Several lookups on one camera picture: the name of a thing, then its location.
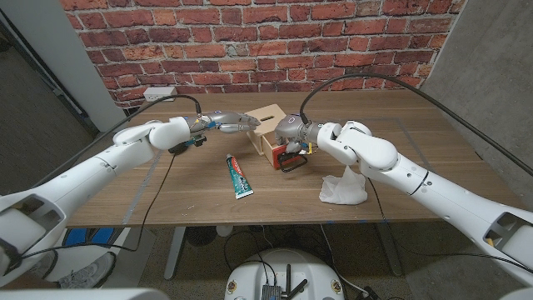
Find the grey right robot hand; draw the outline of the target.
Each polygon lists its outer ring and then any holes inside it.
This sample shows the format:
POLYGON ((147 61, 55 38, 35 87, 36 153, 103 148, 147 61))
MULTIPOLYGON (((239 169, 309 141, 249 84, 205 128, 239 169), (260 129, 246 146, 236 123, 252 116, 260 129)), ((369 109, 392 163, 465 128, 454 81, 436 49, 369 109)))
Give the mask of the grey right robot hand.
POLYGON ((274 130, 276 143, 286 145, 287 153, 309 152, 317 141, 321 126, 318 122, 306 125, 297 114, 286 115, 274 130))

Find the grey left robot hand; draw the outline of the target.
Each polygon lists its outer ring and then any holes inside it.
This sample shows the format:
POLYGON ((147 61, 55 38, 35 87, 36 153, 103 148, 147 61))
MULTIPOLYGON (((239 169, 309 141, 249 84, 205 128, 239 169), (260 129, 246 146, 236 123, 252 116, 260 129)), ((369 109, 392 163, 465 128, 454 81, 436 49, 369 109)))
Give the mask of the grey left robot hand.
POLYGON ((239 112, 207 112, 200 117, 187 118, 192 136, 203 134, 209 130, 220 130, 223 133, 239 133, 255 130, 261 122, 253 116, 239 112))

